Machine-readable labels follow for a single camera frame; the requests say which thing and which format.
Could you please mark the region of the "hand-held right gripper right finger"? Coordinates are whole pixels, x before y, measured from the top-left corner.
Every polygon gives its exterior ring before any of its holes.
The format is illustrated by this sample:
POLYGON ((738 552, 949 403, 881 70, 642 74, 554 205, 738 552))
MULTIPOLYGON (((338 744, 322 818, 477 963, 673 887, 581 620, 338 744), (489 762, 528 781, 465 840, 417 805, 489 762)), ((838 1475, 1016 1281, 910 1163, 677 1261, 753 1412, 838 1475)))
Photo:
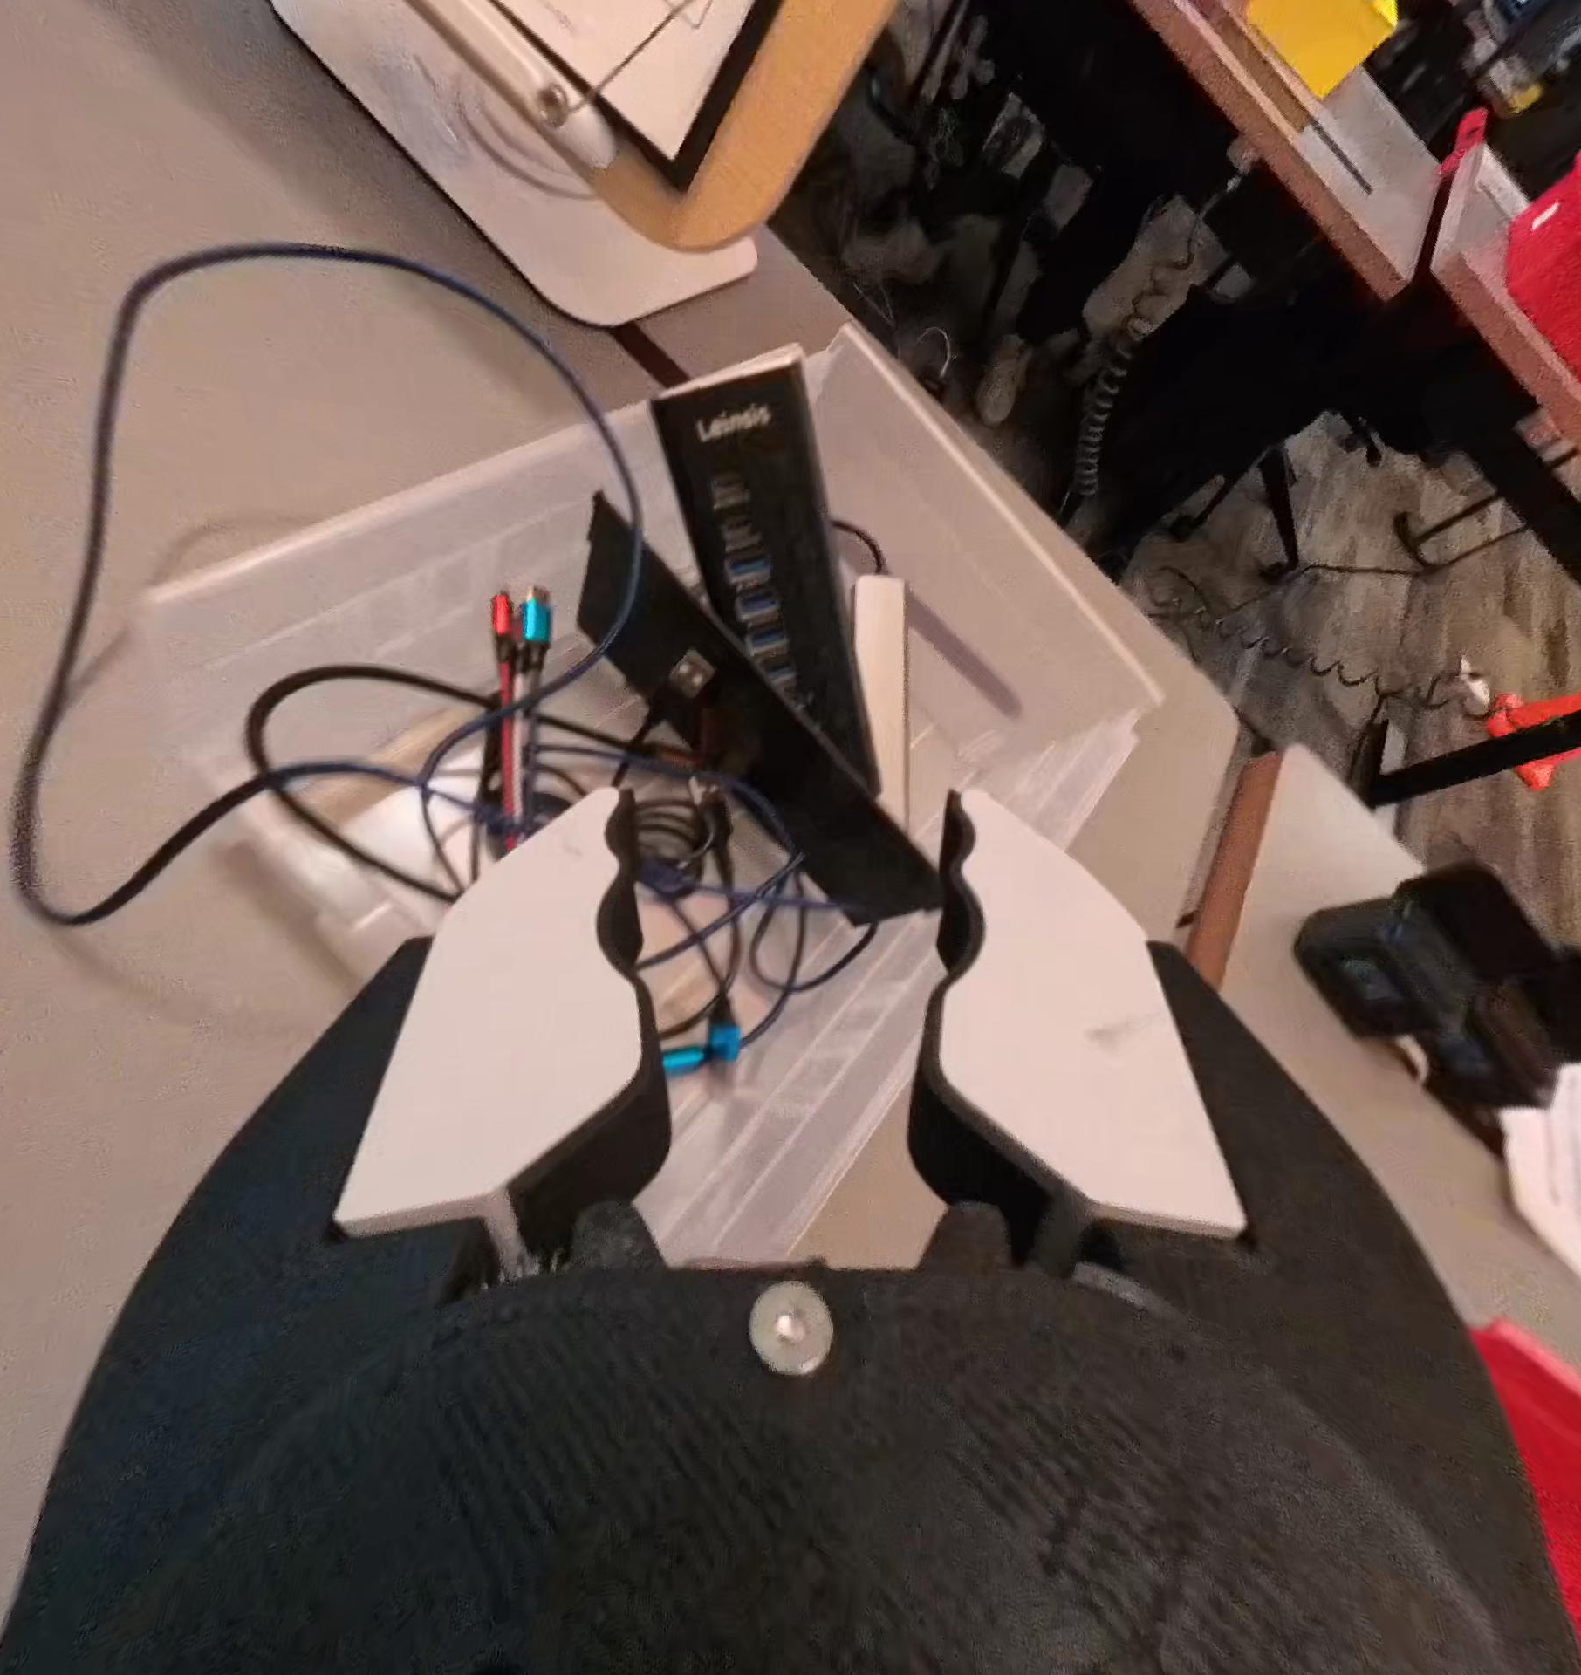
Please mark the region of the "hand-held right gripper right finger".
POLYGON ((1057 1273, 1118 1226, 1239 1240, 1239 1189, 1135 918, 981 789, 945 799, 940 873, 906 1118, 928 1191, 994 1212, 1012 1263, 1057 1273))

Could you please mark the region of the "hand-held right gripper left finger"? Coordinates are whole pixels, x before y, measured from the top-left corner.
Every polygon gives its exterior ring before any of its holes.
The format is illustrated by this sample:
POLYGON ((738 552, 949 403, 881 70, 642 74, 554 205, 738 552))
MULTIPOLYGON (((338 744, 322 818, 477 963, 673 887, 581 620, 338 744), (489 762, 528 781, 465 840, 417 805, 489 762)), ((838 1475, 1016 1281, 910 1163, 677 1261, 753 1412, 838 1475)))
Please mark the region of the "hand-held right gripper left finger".
POLYGON ((569 1240, 654 1181, 671 1114, 636 881, 634 799, 603 787, 446 910, 340 1187, 344 1236, 569 1240))

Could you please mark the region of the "long black USB hub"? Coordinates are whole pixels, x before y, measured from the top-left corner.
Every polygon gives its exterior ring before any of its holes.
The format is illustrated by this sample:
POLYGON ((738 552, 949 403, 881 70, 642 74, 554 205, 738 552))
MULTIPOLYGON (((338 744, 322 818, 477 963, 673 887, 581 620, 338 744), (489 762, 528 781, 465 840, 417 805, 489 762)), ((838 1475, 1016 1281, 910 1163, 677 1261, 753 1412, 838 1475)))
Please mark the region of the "long black USB hub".
POLYGON ((936 865, 601 491, 585 538, 579 630, 810 883, 853 924, 936 910, 936 865))

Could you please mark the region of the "clear plastic bin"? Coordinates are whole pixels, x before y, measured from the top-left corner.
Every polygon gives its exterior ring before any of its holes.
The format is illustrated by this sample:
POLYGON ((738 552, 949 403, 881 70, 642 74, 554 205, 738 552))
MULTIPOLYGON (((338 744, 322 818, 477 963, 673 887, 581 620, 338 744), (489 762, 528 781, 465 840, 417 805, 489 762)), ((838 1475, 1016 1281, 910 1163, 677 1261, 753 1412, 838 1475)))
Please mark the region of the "clear plastic bin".
MULTIPOLYGON (((930 417, 904 376, 844 327, 802 360, 836 517, 869 534, 904 581, 910 838, 934 861, 949 789, 983 789, 1067 848, 1110 787, 1159 685, 1092 611, 1063 564, 1069 542, 1036 530, 973 454, 930 417)), ((610 415, 634 468, 652 548, 681 581, 693 556, 648 403, 610 415)), ((575 624, 593 491, 610 489, 587 423, 495 454, 417 489, 287 534, 152 589, 138 642, 166 701, 168 742, 213 791, 248 771, 256 695, 309 666, 377 664, 483 691, 487 597, 542 583, 556 607, 548 664, 587 648, 575 624)), ((270 752, 291 760, 383 758, 415 771, 464 703, 391 685, 340 683, 283 701, 270 752)), ((336 787, 364 848, 446 883, 411 795, 336 787)), ((324 846, 272 799, 221 836, 246 846, 266 883, 364 983, 432 932, 442 905, 324 846)), ((663 1253, 765 1261, 812 1247, 822 1202, 879 1124, 904 1116, 922 1006, 942 973, 928 916, 879 932, 844 973, 795 997, 722 1089, 671 1091, 663 1169, 638 1198, 663 1253)))

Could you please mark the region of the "black USB hub blue ports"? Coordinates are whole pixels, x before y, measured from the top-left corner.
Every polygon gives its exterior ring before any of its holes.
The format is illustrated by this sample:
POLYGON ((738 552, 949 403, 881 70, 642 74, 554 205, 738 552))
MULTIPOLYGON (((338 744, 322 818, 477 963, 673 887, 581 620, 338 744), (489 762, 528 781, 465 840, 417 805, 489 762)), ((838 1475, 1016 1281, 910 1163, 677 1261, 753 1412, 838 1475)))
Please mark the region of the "black USB hub blue ports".
POLYGON ((781 346, 663 389, 650 411, 710 609, 877 791, 804 350, 781 346))

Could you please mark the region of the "grey desk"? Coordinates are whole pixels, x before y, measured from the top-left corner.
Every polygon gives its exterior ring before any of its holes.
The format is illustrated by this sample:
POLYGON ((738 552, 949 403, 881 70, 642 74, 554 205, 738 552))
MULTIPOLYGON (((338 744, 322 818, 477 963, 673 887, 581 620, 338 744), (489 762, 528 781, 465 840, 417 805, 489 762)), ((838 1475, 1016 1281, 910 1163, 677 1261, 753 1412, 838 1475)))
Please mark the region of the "grey desk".
MULTIPOLYGON (((356 983, 228 844, 107 926, 19 905, 7 807, 64 628, 109 321, 166 256, 234 240, 379 246, 538 327, 607 405, 753 350, 824 346, 848 309, 779 240, 630 346, 550 313, 268 3, 0 3, 0 1625, 52 1457, 152 1245, 356 983)), ((397 276, 258 268, 146 317, 119 432, 89 687, 40 818, 46 889, 83 907, 199 803, 154 750, 123 642, 154 579, 571 423, 509 332, 397 276)))

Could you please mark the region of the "slim white adapter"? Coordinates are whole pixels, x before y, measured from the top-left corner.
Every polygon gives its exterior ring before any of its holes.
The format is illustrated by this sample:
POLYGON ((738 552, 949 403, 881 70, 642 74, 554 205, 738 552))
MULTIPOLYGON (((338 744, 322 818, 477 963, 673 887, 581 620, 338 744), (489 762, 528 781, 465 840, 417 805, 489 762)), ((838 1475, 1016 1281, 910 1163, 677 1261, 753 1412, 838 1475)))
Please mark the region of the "slim white adapter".
POLYGON ((906 826, 908 667, 906 589, 898 577, 863 573, 849 593, 849 648, 875 771, 875 801, 906 826))

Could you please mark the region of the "white paper sheet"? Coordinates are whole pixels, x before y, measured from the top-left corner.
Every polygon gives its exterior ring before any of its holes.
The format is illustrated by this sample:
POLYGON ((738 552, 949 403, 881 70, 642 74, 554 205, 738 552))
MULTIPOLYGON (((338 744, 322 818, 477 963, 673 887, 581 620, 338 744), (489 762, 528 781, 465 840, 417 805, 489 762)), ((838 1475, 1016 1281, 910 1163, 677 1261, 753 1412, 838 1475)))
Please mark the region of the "white paper sheet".
POLYGON ((1516 1212, 1581 1279, 1581 1065, 1559 1073, 1547 1104, 1508 1106, 1498 1122, 1516 1212))

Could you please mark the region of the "orange clamp on black bar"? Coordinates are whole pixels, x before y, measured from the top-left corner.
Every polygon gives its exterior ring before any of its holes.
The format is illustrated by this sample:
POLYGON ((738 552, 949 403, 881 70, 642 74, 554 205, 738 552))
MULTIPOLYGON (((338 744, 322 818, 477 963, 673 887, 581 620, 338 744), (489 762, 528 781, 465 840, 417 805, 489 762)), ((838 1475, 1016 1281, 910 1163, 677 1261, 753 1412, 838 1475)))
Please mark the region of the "orange clamp on black bar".
POLYGON ((1581 691, 1523 701, 1502 695, 1480 720, 1484 738, 1435 758, 1384 767, 1376 758, 1349 779, 1369 809, 1406 805, 1443 789, 1514 773, 1527 789, 1551 785, 1561 763, 1581 758, 1581 691))

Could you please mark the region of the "red plastic sheet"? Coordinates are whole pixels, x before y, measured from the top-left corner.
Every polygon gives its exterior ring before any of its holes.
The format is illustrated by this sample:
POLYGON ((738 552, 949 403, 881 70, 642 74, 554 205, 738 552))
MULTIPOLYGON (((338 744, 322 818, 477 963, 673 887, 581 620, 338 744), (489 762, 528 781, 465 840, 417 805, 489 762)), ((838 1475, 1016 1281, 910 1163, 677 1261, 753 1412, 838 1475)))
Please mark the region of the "red plastic sheet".
POLYGON ((1508 1418, 1581 1643, 1581 1375, 1504 1320, 1472 1328, 1471 1339, 1508 1418))

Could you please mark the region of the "white stand base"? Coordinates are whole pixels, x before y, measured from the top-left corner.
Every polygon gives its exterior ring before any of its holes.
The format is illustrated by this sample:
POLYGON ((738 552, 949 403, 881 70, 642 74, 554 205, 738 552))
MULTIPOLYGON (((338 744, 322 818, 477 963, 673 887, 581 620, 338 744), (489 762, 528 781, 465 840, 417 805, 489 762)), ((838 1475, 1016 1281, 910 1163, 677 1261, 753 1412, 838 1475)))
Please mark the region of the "white stand base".
POLYGON ((677 252, 608 209, 413 3, 273 1, 277 19, 563 317, 622 327, 750 278, 757 242, 677 252))

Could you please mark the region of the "wooden workbench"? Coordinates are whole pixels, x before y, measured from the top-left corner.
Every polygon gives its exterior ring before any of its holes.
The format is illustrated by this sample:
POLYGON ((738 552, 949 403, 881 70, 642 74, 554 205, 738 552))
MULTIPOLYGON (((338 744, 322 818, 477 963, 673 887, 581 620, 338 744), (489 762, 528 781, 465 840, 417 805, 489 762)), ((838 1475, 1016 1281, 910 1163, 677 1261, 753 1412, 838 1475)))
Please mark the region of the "wooden workbench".
POLYGON ((1132 7, 1359 282, 1390 301, 1431 280, 1581 464, 1581 380, 1508 291, 1521 195, 1492 150, 1445 172, 1363 68, 1316 97, 1245 3, 1132 7))

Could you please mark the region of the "curved wooden board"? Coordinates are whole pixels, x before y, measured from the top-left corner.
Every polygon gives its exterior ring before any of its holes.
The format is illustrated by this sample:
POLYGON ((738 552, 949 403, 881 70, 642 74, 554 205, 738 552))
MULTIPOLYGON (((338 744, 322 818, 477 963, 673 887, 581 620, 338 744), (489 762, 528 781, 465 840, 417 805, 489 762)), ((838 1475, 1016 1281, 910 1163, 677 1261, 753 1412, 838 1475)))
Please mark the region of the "curved wooden board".
POLYGON ((893 1, 783 1, 691 184, 673 189, 626 146, 591 174, 595 197, 677 252, 750 237, 779 207, 893 11, 893 1))

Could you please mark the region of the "black framed white board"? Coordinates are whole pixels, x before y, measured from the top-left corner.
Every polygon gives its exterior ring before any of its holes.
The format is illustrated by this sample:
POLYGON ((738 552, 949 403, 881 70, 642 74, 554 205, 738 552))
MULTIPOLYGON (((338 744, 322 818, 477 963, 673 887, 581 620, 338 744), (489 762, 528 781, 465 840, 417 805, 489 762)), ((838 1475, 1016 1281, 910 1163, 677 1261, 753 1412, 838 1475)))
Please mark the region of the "black framed white board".
POLYGON ((685 189, 779 1, 495 1, 518 37, 518 97, 560 154, 607 168, 630 142, 685 189))

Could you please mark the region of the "yellow box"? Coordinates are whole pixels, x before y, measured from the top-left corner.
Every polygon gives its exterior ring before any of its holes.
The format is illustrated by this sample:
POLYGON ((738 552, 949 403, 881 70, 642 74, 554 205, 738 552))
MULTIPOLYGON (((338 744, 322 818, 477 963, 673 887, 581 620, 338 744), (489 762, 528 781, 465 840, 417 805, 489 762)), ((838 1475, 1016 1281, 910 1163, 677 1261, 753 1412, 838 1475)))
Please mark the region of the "yellow box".
POLYGON ((1400 23, 1396 1, 1247 1, 1243 19, 1316 99, 1333 93, 1400 23))

